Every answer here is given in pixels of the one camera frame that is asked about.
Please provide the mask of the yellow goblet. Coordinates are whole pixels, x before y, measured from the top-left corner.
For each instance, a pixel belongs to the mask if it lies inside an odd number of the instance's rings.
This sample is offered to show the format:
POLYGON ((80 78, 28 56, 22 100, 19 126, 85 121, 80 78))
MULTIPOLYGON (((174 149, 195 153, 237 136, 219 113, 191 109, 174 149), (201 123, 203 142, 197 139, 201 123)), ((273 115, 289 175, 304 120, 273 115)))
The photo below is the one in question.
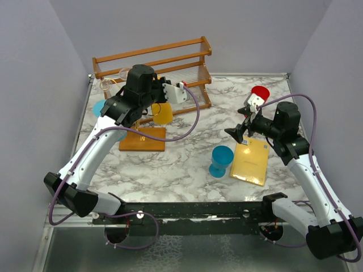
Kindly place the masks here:
POLYGON ((173 113, 170 103, 155 103, 151 106, 153 121, 157 125, 166 125, 172 122, 173 113))

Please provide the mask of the blue goblet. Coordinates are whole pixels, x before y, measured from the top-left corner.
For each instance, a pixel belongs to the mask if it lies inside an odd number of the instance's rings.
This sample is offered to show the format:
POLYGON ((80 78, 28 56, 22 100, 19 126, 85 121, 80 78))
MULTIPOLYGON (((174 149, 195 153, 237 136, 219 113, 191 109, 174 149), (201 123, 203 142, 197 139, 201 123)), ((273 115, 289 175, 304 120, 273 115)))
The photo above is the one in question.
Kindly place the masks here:
MULTIPOLYGON (((96 124, 98 124, 98 118, 100 117, 100 111, 103 108, 105 102, 106 102, 106 99, 99 100, 93 106, 92 112, 93 112, 94 116, 96 117, 96 124)), ((120 130, 120 133, 121 133, 121 137, 118 140, 119 142, 121 142, 122 140, 124 140, 125 137, 127 136, 127 131, 125 131, 125 130, 123 130, 123 131, 120 130)))
POLYGON ((209 173, 215 178, 225 175, 227 167, 234 159, 233 151, 227 146, 217 146, 212 151, 212 163, 209 166, 209 173))

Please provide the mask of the clear wine glass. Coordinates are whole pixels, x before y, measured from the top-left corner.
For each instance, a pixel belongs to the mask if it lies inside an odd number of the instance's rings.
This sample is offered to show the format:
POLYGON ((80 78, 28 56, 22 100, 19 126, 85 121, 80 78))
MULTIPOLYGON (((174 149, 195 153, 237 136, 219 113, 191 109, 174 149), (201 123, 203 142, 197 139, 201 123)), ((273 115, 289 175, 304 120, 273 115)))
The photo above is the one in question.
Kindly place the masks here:
POLYGON ((122 80, 123 82, 126 82, 128 73, 130 72, 131 69, 132 69, 131 67, 121 68, 119 71, 119 79, 122 80))
POLYGON ((99 88, 103 91, 106 92, 108 91, 110 88, 112 88, 113 86, 113 81, 110 79, 102 79, 99 83, 99 88))

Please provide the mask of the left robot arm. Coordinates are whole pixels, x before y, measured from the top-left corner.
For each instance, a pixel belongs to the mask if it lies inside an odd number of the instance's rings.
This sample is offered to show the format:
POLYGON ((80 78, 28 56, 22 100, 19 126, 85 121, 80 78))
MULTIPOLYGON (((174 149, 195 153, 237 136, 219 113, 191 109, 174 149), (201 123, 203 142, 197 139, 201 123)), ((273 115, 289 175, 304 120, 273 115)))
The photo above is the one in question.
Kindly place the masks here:
POLYGON ((53 204, 59 202, 80 217, 96 212, 105 213, 114 224, 124 220, 120 200, 94 193, 88 187, 112 146, 126 136, 143 111, 167 101, 165 87, 170 85, 170 80, 158 77, 150 66, 134 65, 128 71, 125 85, 104 102, 95 127, 80 149, 57 173, 49 172, 44 177, 53 204))

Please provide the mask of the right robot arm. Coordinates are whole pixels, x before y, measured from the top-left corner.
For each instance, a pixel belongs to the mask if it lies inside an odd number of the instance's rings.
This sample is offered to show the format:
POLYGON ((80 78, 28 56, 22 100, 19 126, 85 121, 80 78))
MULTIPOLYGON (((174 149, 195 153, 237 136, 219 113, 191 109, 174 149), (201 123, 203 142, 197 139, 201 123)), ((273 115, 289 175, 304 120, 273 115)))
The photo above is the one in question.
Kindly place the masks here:
POLYGON ((314 214, 298 207, 285 194, 263 197, 261 217, 272 222, 280 218, 297 230, 306 240, 315 258, 342 257, 356 250, 361 257, 362 217, 355 217, 342 204, 318 167, 313 149, 298 132, 301 114, 297 105, 283 101, 277 104, 273 119, 261 112, 252 113, 247 107, 238 110, 245 115, 242 124, 225 129, 237 143, 243 142, 243 133, 258 133, 273 141, 273 150, 300 183, 314 214))

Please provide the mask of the red goblet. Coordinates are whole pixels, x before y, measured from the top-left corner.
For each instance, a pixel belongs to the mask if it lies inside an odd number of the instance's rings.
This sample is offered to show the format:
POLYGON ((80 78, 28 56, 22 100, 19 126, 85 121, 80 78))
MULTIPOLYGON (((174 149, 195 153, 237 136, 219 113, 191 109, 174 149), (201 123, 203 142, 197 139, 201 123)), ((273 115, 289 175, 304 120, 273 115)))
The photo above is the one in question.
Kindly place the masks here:
POLYGON ((259 96, 264 101, 267 101, 270 96, 270 91, 266 87, 263 87, 263 86, 253 87, 251 90, 251 93, 259 96))

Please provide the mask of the blue goblet front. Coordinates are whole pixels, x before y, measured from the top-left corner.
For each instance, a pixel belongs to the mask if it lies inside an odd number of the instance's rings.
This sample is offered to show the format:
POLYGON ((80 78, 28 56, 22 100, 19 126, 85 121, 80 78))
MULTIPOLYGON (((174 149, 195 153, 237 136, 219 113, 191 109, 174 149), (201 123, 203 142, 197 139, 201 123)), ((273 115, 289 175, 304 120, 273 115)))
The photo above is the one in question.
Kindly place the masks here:
POLYGON ((209 166, 209 173, 215 178, 225 175, 227 167, 234 159, 233 151, 227 146, 217 146, 212 151, 212 163, 209 166))

